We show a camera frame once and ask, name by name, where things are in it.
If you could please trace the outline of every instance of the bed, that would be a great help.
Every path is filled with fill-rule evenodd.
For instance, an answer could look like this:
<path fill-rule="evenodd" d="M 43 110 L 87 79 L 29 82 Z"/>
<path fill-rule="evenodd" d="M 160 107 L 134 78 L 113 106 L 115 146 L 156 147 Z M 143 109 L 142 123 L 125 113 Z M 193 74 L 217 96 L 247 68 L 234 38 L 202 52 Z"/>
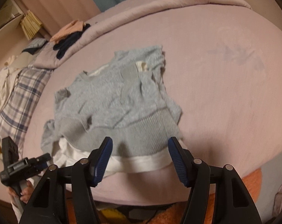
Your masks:
<path fill-rule="evenodd" d="M 164 84 L 182 107 L 179 128 L 195 157 L 232 164 L 244 177 L 282 151 L 282 31 L 244 0 L 127 0 L 87 23 L 89 33 L 58 62 L 40 96 L 23 157 L 42 154 L 57 90 L 109 62 L 114 51 L 156 44 L 163 45 Z M 50 46 L 41 58 L 53 64 Z M 116 173 L 92 191 L 95 200 L 126 205 L 188 198 L 172 165 Z"/>

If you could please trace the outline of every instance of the white cloth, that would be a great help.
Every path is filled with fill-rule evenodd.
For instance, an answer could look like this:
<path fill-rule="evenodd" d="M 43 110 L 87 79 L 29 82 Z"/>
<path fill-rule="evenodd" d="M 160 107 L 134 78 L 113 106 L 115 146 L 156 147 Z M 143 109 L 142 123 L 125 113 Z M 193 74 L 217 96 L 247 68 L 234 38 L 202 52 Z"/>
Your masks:
<path fill-rule="evenodd" d="M 0 112 L 12 93 L 21 69 L 5 67 L 0 71 Z"/>
<path fill-rule="evenodd" d="M 81 158 L 87 158 L 90 152 L 83 152 L 74 148 L 65 138 L 61 138 L 53 146 L 53 163 L 58 167 L 70 166 Z M 119 157 L 111 156 L 105 171 L 104 177 L 117 172 L 122 173 L 141 173 L 155 171 L 168 166 L 172 162 L 168 148 L 147 156 Z"/>
<path fill-rule="evenodd" d="M 17 57 L 18 57 L 18 56 L 12 55 L 11 57 L 9 57 L 9 58 L 6 60 L 6 62 L 4 63 L 4 65 L 5 65 L 5 66 L 11 65 L 11 64 L 15 61 L 15 59 L 16 59 Z"/>
<path fill-rule="evenodd" d="M 37 175 L 37 176 L 33 176 L 32 178 L 29 178 L 27 180 L 29 180 L 32 183 L 33 188 L 35 188 L 37 186 L 38 182 L 40 181 L 40 179 L 41 179 L 41 177 L 39 175 Z M 18 207 L 15 204 L 13 204 L 13 202 L 11 202 L 11 204 L 12 204 L 12 209 L 14 210 L 15 215 L 17 217 L 17 221 L 19 223 L 22 214 L 21 214 L 20 210 L 18 209 Z"/>

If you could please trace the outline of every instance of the wall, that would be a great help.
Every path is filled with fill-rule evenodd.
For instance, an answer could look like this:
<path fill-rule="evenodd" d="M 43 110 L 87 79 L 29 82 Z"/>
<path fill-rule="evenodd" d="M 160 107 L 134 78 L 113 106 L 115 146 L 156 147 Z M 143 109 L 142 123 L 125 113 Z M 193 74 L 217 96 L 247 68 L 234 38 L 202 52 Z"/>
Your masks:
<path fill-rule="evenodd" d="M 10 56 L 19 55 L 28 43 L 20 25 L 2 36 L 0 38 L 0 70 Z"/>

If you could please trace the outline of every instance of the orange fluffy rug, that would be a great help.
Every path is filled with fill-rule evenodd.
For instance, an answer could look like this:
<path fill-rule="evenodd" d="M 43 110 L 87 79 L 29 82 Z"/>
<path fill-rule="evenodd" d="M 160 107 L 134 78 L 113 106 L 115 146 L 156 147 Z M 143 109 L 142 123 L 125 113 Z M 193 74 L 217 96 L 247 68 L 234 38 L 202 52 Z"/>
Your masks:
<path fill-rule="evenodd" d="M 250 175 L 243 178 L 243 182 L 246 185 L 249 193 L 252 196 L 254 202 L 258 200 L 260 189 L 261 189 L 261 182 L 262 182 L 262 172 L 261 169 L 257 169 L 256 171 L 252 172 Z M 207 205 L 207 212 L 205 217 L 204 224 L 211 224 L 212 215 L 213 215 L 213 208 L 214 208 L 214 200 L 215 194 L 209 195 L 208 205 Z M 185 210 L 186 202 L 180 202 L 172 205 L 163 213 L 156 215 L 150 222 L 144 221 L 142 224 L 179 224 L 182 218 L 183 212 Z M 69 217 L 70 224 L 76 224 L 75 213 L 73 209 L 72 200 L 67 200 L 67 211 Z M 109 223 L 109 221 L 99 212 L 100 219 L 102 223 Z"/>

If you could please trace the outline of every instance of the plaid pillow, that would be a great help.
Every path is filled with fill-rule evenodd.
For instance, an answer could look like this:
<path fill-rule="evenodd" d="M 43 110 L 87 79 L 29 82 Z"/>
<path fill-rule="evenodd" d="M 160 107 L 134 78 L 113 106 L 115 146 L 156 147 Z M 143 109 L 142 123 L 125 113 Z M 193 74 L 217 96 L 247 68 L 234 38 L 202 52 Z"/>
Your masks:
<path fill-rule="evenodd" d="M 0 113 L 0 142 L 10 136 L 22 150 L 32 114 L 51 73 L 52 70 L 38 68 L 24 68 L 20 72 L 17 85 Z"/>
<path fill-rule="evenodd" d="M 44 47 L 46 45 L 48 41 L 44 38 L 35 38 L 34 40 L 32 40 L 29 45 L 27 45 L 27 47 L 22 50 L 23 52 L 28 52 L 32 55 L 34 55 L 36 53 L 36 51 L 38 51 L 40 48 Z"/>

